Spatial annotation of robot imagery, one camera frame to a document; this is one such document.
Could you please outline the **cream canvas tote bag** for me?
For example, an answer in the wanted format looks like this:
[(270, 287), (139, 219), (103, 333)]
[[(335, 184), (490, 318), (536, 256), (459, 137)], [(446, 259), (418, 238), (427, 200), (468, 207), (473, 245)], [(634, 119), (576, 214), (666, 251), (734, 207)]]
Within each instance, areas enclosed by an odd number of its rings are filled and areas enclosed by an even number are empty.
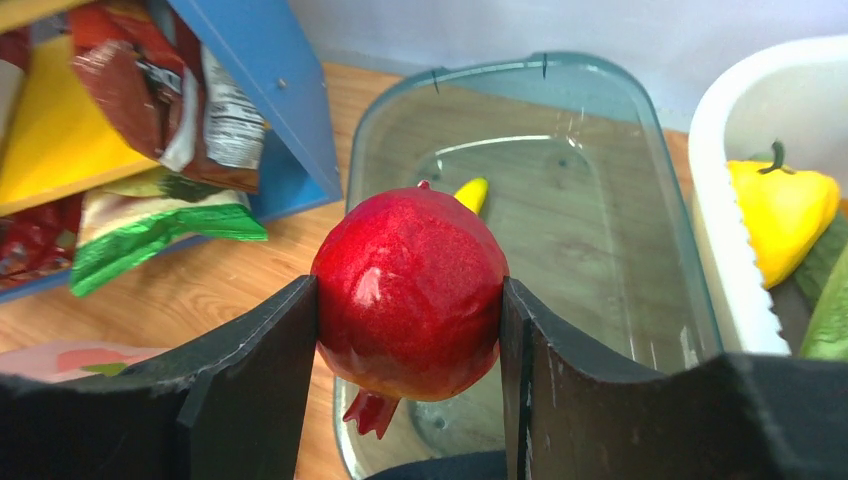
[(507, 480), (504, 450), (475, 452), (406, 463), (366, 480)]

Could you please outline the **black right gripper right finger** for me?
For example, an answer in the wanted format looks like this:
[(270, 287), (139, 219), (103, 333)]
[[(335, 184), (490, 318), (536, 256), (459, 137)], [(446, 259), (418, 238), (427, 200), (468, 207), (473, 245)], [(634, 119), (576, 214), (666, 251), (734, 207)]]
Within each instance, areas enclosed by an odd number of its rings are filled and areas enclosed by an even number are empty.
[(503, 288), (511, 479), (843, 479), (847, 367), (723, 353), (666, 375)]

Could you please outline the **pink plastic grocery bag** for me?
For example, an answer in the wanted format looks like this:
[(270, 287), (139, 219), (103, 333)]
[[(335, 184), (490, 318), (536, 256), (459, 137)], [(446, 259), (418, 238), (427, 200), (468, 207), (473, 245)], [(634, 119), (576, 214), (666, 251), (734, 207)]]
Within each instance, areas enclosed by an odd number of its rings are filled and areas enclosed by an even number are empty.
[(95, 374), (116, 375), (128, 366), (168, 351), (103, 341), (57, 340), (1, 354), (1, 373), (47, 383)]

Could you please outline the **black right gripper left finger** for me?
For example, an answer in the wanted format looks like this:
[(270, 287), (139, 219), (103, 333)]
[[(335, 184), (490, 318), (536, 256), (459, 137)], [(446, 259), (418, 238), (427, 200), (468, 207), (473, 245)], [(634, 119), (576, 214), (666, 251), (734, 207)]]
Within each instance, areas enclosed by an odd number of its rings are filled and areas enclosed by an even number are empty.
[(115, 376), (1, 378), (5, 479), (290, 479), (317, 331), (301, 276)]

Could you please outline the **yellow banana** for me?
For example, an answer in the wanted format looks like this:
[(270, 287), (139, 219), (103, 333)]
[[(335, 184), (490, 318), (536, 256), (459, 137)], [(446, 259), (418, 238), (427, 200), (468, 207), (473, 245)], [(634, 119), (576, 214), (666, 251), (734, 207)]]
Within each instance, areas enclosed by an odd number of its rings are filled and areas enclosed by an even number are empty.
[(475, 215), (480, 215), (488, 196), (488, 190), (488, 180), (477, 177), (466, 182), (454, 193), (453, 197)]

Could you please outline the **red pomegranate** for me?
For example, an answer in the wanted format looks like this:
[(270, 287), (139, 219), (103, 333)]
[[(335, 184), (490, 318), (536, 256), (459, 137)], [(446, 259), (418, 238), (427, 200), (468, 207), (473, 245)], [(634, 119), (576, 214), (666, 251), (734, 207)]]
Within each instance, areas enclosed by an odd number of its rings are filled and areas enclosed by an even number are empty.
[(311, 266), (318, 351), (358, 388), (344, 420), (383, 436), (404, 400), (438, 402), (499, 354), (506, 256), (485, 223), (427, 181), (361, 202)]

